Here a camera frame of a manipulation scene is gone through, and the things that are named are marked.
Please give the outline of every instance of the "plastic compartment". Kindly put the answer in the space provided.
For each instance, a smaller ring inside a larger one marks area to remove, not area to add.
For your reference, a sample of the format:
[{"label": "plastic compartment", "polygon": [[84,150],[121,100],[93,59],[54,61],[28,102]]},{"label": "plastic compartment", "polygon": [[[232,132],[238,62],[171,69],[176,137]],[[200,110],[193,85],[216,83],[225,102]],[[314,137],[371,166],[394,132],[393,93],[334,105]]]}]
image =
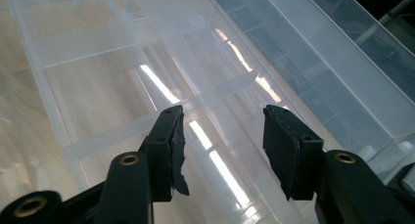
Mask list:
[{"label": "plastic compartment", "polygon": [[160,111],[183,105],[191,197],[157,204],[161,222],[315,221],[312,204],[285,201],[262,151],[267,104],[385,179],[412,152],[413,103],[313,0],[12,4],[81,190],[137,150]]}]

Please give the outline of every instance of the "clear plastic container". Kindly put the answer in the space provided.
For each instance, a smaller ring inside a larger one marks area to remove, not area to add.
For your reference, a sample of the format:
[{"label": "clear plastic container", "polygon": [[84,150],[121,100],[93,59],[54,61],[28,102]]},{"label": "clear plastic container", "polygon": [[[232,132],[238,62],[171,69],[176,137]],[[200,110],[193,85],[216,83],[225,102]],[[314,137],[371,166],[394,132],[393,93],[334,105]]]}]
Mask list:
[{"label": "clear plastic container", "polygon": [[262,150],[267,104],[382,178],[410,158],[413,102],[314,0],[11,1],[81,190],[183,105],[191,196],[156,204],[160,223],[315,221],[312,203],[285,200]]}]

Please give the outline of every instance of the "transparent plastic bin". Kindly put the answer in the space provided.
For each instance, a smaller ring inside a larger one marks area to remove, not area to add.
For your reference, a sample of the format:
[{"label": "transparent plastic bin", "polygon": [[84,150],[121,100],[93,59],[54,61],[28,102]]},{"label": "transparent plastic bin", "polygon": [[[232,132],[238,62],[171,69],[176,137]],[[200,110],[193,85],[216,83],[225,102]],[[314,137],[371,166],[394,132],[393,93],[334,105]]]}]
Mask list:
[{"label": "transparent plastic bin", "polygon": [[314,0],[11,2],[80,190],[183,106],[191,196],[156,204],[157,222],[315,221],[311,202],[286,201],[262,150],[268,104],[381,178],[413,155],[413,102]]}]

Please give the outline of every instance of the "clear plastic tray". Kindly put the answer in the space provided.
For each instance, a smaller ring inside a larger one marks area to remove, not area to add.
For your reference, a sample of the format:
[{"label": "clear plastic tray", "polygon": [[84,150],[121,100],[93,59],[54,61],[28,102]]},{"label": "clear plastic tray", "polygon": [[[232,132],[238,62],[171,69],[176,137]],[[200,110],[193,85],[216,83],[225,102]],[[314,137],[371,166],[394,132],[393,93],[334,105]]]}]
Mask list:
[{"label": "clear plastic tray", "polygon": [[412,101],[315,0],[11,1],[81,190],[183,105],[191,196],[156,204],[160,223],[315,221],[312,203],[285,200],[262,151],[268,104],[384,179],[412,155]]}]

